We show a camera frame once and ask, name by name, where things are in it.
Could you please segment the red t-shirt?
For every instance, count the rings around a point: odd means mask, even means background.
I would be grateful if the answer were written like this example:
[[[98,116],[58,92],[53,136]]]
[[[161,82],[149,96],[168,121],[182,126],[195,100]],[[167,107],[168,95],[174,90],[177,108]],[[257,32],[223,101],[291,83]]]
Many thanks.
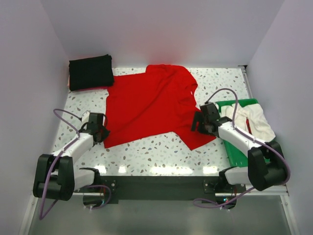
[[[182,66],[148,65],[144,73],[115,77],[108,88],[106,116],[110,148],[141,138],[174,132],[194,150],[215,136],[192,131],[198,84]]]

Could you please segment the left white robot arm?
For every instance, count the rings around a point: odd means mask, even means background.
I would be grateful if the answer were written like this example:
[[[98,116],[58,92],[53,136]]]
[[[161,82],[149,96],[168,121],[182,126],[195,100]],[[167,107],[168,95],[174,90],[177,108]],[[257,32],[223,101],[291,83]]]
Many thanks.
[[[74,164],[96,144],[108,136],[106,115],[85,112],[78,134],[64,147],[52,154],[42,154],[37,161],[33,195],[54,200],[69,200],[74,191],[83,187],[90,192],[101,188],[99,170],[92,167],[74,169]]]

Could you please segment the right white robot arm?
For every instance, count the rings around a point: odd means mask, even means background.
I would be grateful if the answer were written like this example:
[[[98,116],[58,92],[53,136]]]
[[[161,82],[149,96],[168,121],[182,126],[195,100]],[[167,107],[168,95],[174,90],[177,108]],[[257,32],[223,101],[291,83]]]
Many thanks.
[[[229,142],[247,158],[247,167],[230,167],[219,173],[218,187],[230,192],[237,184],[251,184],[263,191],[283,185],[291,177],[281,146],[276,141],[265,142],[238,127],[235,115],[222,117],[212,102],[206,102],[194,114],[191,130]]]

